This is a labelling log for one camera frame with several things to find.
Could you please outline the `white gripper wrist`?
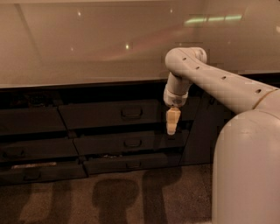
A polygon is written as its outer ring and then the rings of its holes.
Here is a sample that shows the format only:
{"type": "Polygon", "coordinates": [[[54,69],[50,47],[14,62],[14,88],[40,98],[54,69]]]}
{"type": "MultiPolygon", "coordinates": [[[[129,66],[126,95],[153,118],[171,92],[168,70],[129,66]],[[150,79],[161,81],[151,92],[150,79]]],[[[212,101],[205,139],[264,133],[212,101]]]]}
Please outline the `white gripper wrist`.
{"type": "Polygon", "coordinates": [[[181,115],[179,108],[186,104],[188,93],[177,95],[170,92],[167,88],[164,89],[164,103],[170,109],[166,111],[166,130],[169,136],[176,133],[177,124],[181,115]]]}

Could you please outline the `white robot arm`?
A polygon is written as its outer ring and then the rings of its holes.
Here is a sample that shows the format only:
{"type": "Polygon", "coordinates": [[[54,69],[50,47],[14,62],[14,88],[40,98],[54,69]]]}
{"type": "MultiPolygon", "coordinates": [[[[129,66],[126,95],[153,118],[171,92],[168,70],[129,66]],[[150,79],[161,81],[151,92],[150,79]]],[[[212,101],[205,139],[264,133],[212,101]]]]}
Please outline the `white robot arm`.
{"type": "Polygon", "coordinates": [[[234,113],[215,145],[212,223],[280,224],[280,89],[209,66],[200,47],[173,48],[164,62],[168,135],[192,84],[234,113]]]}

